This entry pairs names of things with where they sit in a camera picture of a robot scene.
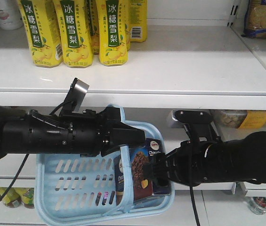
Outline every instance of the basket slot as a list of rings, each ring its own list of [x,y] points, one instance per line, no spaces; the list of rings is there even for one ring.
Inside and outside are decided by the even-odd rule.
[[[110,167],[111,167],[111,164],[112,164],[112,159],[109,159],[108,160],[108,163],[106,164],[106,170],[109,170],[110,169]]]
[[[97,197],[96,197],[96,200],[95,200],[95,205],[96,205],[96,206],[99,205],[99,201],[100,201],[100,199],[101,199],[101,195],[102,195],[101,192],[98,192],[98,193],[97,193]]]
[[[66,183],[64,185],[64,191],[66,191],[71,183],[72,178],[71,177],[67,177]]]
[[[90,159],[87,163],[87,166],[86,166],[86,171],[88,172],[90,169],[91,169],[91,166],[92,166],[92,159]]]
[[[64,178],[60,177],[56,185],[56,191],[59,191],[61,189],[63,182],[64,182]]]
[[[77,186],[77,183],[78,183],[79,179],[80,179],[79,177],[75,177],[74,178],[74,181],[73,181],[73,184],[72,184],[72,187],[71,187],[72,190],[76,189],[76,186]]]
[[[71,160],[69,159],[66,164],[65,164],[65,167],[64,167],[64,173],[68,172],[68,169],[69,169],[69,166],[71,164]]]
[[[78,163],[79,163],[78,159],[74,160],[74,163],[73,163],[72,168],[71,168],[72,173],[76,171]]]
[[[90,198],[89,198],[89,203],[88,203],[88,206],[92,206],[92,203],[93,203],[93,199],[94,199],[94,192],[91,192],[91,195],[90,195]]]
[[[103,159],[103,160],[101,161],[99,169],[100,169],[100,170],[103,170],[104,167],[105,167],[105,159]]]
[[[82,196],[80,208],[83,208],[85,206],[87,196],[88,196],[87,193],[84,193],[84,195]]]
[[[72,209],[75,209],[77,207],[79,199],[80,199],[80,195],[76,194],[75,197],[74,197],[74,200],[72,202]]]
[[[78,172],[82,172],[82,169],[84,168],[85,163],[86,163],[86,160],[83,159],[83,160],[81,161],[81,163],[80,163],[79,168],[78,168]]]
[[[109,192],[105,192],[105,195],[104,195],[103,201],[102,201],[102,203],[101,203],[103,206],[105,206],[108,197],[109,197]]]
[[[65,202],[65,204],[64,204],[64,210],[67,210],[67,209],[69,208],[69,205],[70,205],[71,199],[72,199],[72,195],[69,194],[69,195],[67,196],[66,202]]]
[[[102,179],[102,182],[101,182],[101,184],[100,184],[101,187],[104,187],[104,186],[106,185],[106,178],[107,178],[107,177],[108,177],[108,176],[107,176],[106,174],[104,174],[103,179]]]
[[[81,183],[80,183],[79,189],[82,189],[85,186],[86,180],[87,180],[86,176],[83,176],[81,178]]]
[[[113,179],[114,179],[114,174],[110,174],[108,187],[111,187],[112,185],[114,185]]]
[[[114,198],[115,198],[115,191],[112,191],[111,196],[110,196],[110,200],[109,200],[110,205],[113,204]]]
[[[94,166],[93,166],[93,171],[97,170],[98,165],[99,165],[99,159],[96,159],[95,163],[94,163]]]
[[[56,207],[55,207],[55,210],[56,210],[56,211],[59,211],[59,210],[60,210],[60,208],[61,208],[61,206],[62,206],[63,199],[64,199],[63,196],[60,196],[60,197],[58,198],[58,201],[57,201],[57,203],[56,203]]]
[[[98,174],[95,178],[95,182],[93,184],[94,188],[97,188],[98,187],[98,184],[99,184],[99,180],[100,180],[100,175]]]
[[[58,162],[57,167],[56,167],[56,173],[59,173],[61,171],[63,163],[64,163],[64,160],[60,160]]]

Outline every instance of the green label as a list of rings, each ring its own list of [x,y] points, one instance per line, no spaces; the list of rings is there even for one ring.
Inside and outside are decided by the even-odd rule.
[[[106,13],[108,21],[109,47],[119,46],[118,36],[118,3],[119,0],[107,0]]]
[[[66,25],[68,47],[79,48],[80,42],[76,30],[74,1],[62,0],[60,3],[63,9],[64,23]]]
[[[90,35],[95,35],[94,29],[93,29],[93,20],[91,15],[91,0],[87,0],[87,15],[88,15],[88,21],[89,21],[89,29],[90,29]]]
[[[35,13],[33,10],[33,5],[31,1],[21,0],[21,4],[25,11],[27,23],[29,26],[29,31],[32,39],[32,45],[34,47],[43,47],[42,40],[40,37],[40,31],[38,28],[37,20],[35,18]]]

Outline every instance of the chocolate cereal image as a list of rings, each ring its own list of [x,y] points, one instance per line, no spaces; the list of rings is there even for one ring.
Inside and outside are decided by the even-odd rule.
[[[142,184],[142,181],[145,180],[144,174],[143,174],[143,165],[148,163],[148,157],[143,152],[137,152],[133,162],[132,162],[132,174],[133,174],[133,181],[134,181],[134,188],[141,189],[144,187],[144,182]]]

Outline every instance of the white bottle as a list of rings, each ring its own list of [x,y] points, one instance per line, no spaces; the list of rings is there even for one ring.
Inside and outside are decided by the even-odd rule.
[[[23,26],[21,14],[15,0],[0,0],[0,28],[14,30]]]

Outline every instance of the food container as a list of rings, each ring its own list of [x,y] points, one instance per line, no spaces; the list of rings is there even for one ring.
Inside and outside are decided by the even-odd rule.
[[[121,121],[145,131],[147,138],[164,142],[160,132],[149,123]],[[116,205],[113,160],[121,154],[124,193]],[[100,221],[136,218],[166,211],[174,201],[174,186],[170,195],[134,203],[132,172],[128,146],[105,157],[80,157],[79,154],[38,154],[35,188],[35,209],[50,226],[82,226]]]
[[[266,111],[211,110],[211,113],[216,123],[226,127],[258,129],[266,126]]]

